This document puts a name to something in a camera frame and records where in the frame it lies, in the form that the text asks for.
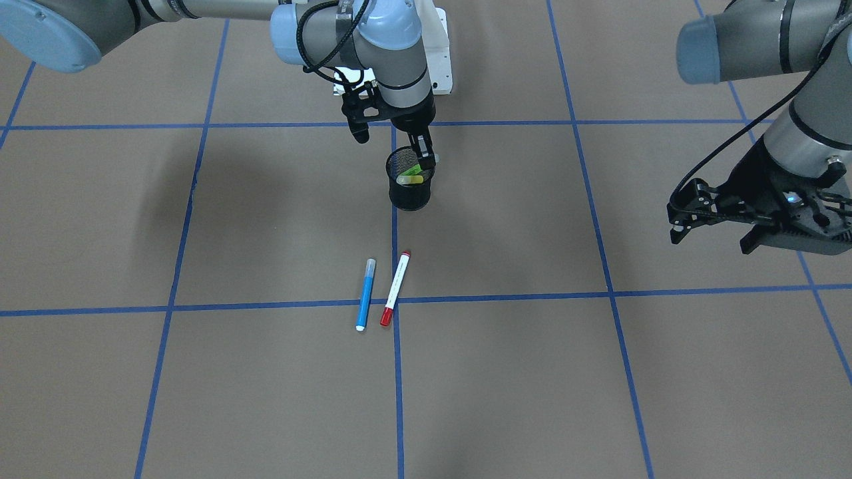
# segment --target white bracket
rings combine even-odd
[[[414,0],[417,16],[423,25],[423,46],[426,48],[426,63],[429,65],[429,77],[432,80],[432,92],[436,95],[452,93],[452,59],[450,57],[450,37],[446,27],[446,11],[437,9],[432,0]],[[360,72],[349,68],[339,68],[349,81],[358,79]],[[364,81],[371,82],[376,77],[372,69],[364,72]],[[343,87],[334,85],[334,94],[342,95]]]

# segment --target white marker with red cap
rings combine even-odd
[[[390,326],[390,320],[394,317],[394,306],[396,305],[396,297],[400,295],[402,287],[402,277],[406,275],[408,267],[408,258],[412,256],[410,251],[403,251],[400,256],[400,264],[396,266],[396,274],[394,274],[394,282],[390,285],[390,293],[388,293],[388,302],[384,305],[384,313],[382,313],[382,327]]]

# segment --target blue marker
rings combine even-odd
[[[364,290],[361,291],[361,306],[358,309],[358,324],[356,331],[364,331],[367,328],[367,311],[370,309],[370,295],[372,293],[372,279],[376,275],[376,260],[367,260],[367,270],[364,273]]]

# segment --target blue joint cap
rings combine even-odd
[[[365,0],[355,0],[357,14]],[[380,49],[404,50],[417,44],[423,26],[414,0],[369,0],[370,4],[361,18],[358,31],[368,42]]]
[[[305,60],[299,55],[299,47],[296,44],[297,28],[298,19],[294,3],[279,5],[275,8],[272,18],[269,19],[269,35],[272,38],[275,53],[284,63],[304,65]]]
[[[57,72],[81,72],[102,58],[89,35],[32,0],[0,0],[0,36],[30,60]]]
[[[677,71],[688,84],[717,84],[721,80],[719,40],[713,17],[690,21],[677,37]]]

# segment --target pencil cup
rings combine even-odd
[[[435,169],[422,170],[417,173],[423,177],[423,182],[416,184],[399,184],[397,178],[400,173],[410,170],[417,165],[417,154],[414,153],[412,147],[402,147],[391,153],[388,156],[388,162],[384,169],[388,172],[388,181],[390,183],[390,202],[397,208],[404,211],[417,211],[423,208],[432,195],[432,176],[435,174]]]

